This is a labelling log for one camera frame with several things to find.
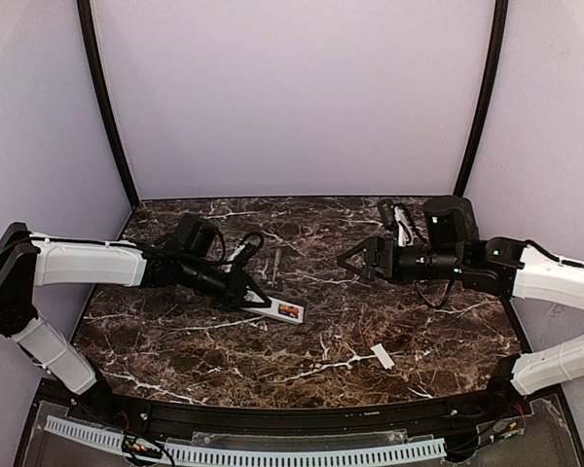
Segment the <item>white remote control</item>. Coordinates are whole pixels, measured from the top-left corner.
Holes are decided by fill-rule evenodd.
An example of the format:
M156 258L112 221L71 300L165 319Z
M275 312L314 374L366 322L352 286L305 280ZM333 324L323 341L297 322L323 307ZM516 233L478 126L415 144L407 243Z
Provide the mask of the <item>white remote control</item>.
M274 297L261 298L259 295L248 292L244 298L245 306L242 309L288 324L300 325L304 323L305 308Z

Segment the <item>white battery cover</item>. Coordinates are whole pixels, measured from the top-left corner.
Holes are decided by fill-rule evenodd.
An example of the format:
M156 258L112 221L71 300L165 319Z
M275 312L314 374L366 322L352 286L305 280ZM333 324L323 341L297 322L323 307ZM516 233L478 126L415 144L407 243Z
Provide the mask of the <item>white battery cover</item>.
M381 365L385 370L391 370L395 363L388 352L385 350L381 343L375 344L371 347L374 355L379 359Z

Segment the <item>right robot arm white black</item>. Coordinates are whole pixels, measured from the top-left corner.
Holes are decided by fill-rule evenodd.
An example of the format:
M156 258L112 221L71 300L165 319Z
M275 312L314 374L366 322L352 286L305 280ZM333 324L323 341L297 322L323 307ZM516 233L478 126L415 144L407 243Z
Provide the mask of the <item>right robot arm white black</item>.
M340 267L366 280L399 284L447 280L501 299L534 299L584 310L584 263L555 255L533 240L483 240L466 198L430 198L422 206L427 234L418 243L407 210L391 199L378 203L392 238L372 236L341 254ZM584 335L534 353L503 358L488 383L491 394L522 398L584 377Z

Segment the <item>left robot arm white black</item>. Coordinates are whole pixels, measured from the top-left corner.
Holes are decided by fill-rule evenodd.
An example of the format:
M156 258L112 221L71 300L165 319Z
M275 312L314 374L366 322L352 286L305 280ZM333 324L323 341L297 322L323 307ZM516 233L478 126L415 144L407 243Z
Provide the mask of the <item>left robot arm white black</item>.
M232 258L210 259L212 243L222 239L214 224L191 214L155 243L60 238L13 223L0 239L0 335L16 342L73 394L88 394L103 386L103 378L37 310L35 288L179 285L208 297L213 308L272 308L272 299L244 269L261 248L262 235L248 233Z

